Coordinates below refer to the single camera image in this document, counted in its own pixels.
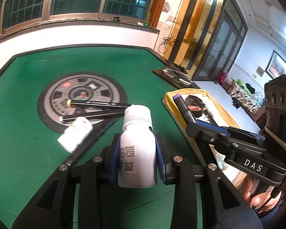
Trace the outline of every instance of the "black tape roll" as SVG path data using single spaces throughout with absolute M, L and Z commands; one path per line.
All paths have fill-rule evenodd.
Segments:
M 195 118 L 199 118 L 202 116 L 202 108 L 197 106 L 188 106 L 188 108 L 192 111 Z

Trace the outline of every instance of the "green felt surface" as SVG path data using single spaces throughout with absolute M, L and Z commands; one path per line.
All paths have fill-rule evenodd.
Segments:
M 58 143 L 60 134 L 44 125 L 37 113 L 41 91 L 53 80 L 79 71 L 108 75 L 126 90 L 128 102 L 150 108 L 153 132 L 167 145 L 197 163 L 178 127 L 161 103 L 175 90 L 152 70 L 162 62 L 146 50 L 81 47 L 37 52 L 18 57 L 0 77 L 0 219 L 11 228 L 16 216 L 44 181 L 69 155 Z M 123 119 L 112 125 L 88 153 L 84 163 L 122 132 Z M 150 189 L 101 187 L 105 228 L 169 228 L 174 186 Z M 77 201 L 74 228 L 77 228 Z

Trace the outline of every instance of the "glass door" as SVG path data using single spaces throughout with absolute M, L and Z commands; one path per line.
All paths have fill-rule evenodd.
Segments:
M 248 31 L 247 24 L 235 0 L 224 0 L 217 29 L 194 73 L 193 80 L 215 81 L 228 72 Z
M 216 79 L 221 71 L 225 68 L 226 63 L 230 59 L 230 56 L 232 55 L 235 43 L 236 43 L 236 34 L 232 31 L 229 40 L 226 44 L 225 49 L 222 51 L 222 53 L 219 56 L 219 61 L 216 65 L 214 65 L 214 68 L 211 70 L 211 78 Z
M 225 64 L 225 58 L 223 57 L 227 54 L 225 50 L 226 46 L 231 43 L 231 32 L 232 28 L 227 19 L 221 18 L 216 35 L 212 39 L 211 45 L 203 58 L 204 63 L 200 64 L 200 68 L 193 78 L 194 80 L 210 81 L 218 63 L 220 62 L 221 65 Z

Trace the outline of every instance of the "human hand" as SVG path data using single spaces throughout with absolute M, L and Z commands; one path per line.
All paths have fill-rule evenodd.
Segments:
M 246 177 L 244 178 L 244 181 L 240 187 L 240 193 L 243 196 L 243 198 L 246 200 L 246 202 L 248 202 L 250 207 L 261 207 L 270 198 L 271 191 L 258 194 L 252 198 L 251 194 L 250 194 L 250 190 L 252 189 L 252 185 L 253 185 L 252 178 L 249 175 L 246 175 Z M 282 194 L 282 192 L 280 192 L 276 198 L 271 199 L 259 211 L 259 213 L 273 209 L 275 207 L 275 205 L 278 203 L 278 201 L 280 200 L 281 194 Z

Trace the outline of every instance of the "picture frame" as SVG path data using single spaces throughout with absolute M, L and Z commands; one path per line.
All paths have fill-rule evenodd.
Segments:
M 286 74 L 286 61 L 275 50 L 273 50 L 272 52 L 265 72 L 272 79 L 275 79 L 280 75 Z

